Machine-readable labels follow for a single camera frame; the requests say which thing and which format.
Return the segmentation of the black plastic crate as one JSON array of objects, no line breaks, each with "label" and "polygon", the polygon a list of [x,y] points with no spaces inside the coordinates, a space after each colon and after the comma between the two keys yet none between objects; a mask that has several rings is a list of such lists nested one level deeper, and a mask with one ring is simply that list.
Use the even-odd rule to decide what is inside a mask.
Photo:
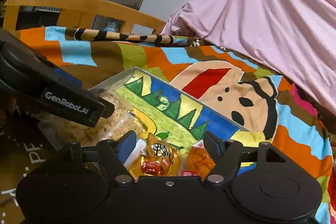
[{"label": "black plastic crate", "polygon": [[34,27],[55,26],[61,9],[47,6],[21,6],[18,14],[17,30]]}]

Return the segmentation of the brown colourful cartoon blanket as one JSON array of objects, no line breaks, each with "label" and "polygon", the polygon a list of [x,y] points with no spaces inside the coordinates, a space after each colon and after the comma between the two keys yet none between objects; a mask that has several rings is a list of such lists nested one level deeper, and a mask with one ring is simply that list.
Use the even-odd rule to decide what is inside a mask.
[{"label": "brown colourful cartoon blanket", "polygon": [[93,94],[128,69],[150,73],[242,126],[229,139],[243,151],[229,184],[140,176],[111,185],[97,144],[56,149],[38,129],[48,112],[1,89],[1,223],[335,223],[326,128],[286,77],[196,38],[65,27],[17,38]]}]

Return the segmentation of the metal tray with dinosaur picture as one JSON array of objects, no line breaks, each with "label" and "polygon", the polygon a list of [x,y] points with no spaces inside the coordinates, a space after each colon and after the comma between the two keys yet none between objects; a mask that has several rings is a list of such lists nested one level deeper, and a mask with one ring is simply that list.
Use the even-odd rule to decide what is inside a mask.
[{"label": "metal tray with dinosaur picture", "polygon": [[130,103],[135,117],[147,127],[147,134],[139,139],[147,141],[149,134],[169,132],[163,141],[181,153],[177,176],[181,176],[190,147],[203,140],[207,131],[222,140],[244,131],[236,122],[139,68],[115,75],[92,87],[94,89],[113,90]]}]

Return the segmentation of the wooden bed rail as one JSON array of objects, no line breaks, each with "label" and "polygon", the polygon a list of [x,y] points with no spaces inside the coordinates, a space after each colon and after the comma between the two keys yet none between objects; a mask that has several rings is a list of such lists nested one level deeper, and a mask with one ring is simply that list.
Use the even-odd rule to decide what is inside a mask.
[{"label": "wooden bed rail", "polygon": [[118,3],[106,0],[7,0],[3,29],[13,34],[21,6],[43,6],[60,9],[57,26],[91,28],[96,15],[122,21],[120,32],[132,33],[134,25],[147,27],[160,34],[166,22]]}]

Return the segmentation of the gold red candy packet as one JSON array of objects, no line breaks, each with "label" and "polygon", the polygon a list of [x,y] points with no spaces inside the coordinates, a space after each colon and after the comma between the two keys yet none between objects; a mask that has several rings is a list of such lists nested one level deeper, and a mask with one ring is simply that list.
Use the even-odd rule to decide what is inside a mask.
[{"label": "gold red candy packet", "polygon": [[181,153],[171,144],[149,134],[145,151],[128,167],[128,172],[138,180],[140,176],[177,176]]}]

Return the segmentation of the white green snack packet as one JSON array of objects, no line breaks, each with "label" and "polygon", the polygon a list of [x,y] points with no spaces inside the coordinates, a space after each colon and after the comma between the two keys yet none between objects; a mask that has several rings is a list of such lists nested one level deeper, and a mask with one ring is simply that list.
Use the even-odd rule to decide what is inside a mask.
[{"label": "white green snack packet", "polygon": [[146,146],[147,146],[147,141],[143,139],[138,139],[133,151],[130,153],[130,155],[124,162],[124,166],[126,168],[129,168],[131,163],[134,162],[139,156],[146,155],[147,154]]}]

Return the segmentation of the pink hanging sheet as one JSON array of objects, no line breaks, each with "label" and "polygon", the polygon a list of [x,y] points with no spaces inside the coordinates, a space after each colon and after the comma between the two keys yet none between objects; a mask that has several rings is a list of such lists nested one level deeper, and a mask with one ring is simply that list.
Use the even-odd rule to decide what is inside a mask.
[{"label": "pink hanging sheet", "polygon": [[335,0],[184,0],[163,33],[246,55],[335,112]]}]

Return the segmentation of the rice crisp clear packet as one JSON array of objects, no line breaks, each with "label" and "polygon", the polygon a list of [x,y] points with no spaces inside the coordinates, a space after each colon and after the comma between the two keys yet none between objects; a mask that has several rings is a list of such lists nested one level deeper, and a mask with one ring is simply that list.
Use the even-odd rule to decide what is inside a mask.
[{"label": "rice crisp clear packet", "polygon": [[118,140],[128,131],[138,137],[147,134],[147,127],[135,117],[131,105],[113,90],[94,89],[94,94],[114,104],[109,118],[100,118],[94,127],[88,127],[49,113],[37,115],[38,129],[47,140],[60,149],[67,143],[79,142],[83,146],[94,146],[106,139]]}]

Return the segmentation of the orange tofu snack packet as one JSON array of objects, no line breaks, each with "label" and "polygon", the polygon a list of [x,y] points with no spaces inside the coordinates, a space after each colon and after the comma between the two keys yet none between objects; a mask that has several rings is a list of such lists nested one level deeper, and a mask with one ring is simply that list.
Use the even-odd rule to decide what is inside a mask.
[{"label": "orange tofu snack packet", "polygon": [[209,153],[205,149],[203,141],[200,140],[190,147],[184,161],[181,175],[185,177],[199,176],[204,180],[214,166],[215,163],[213,159],[211,159]]}]

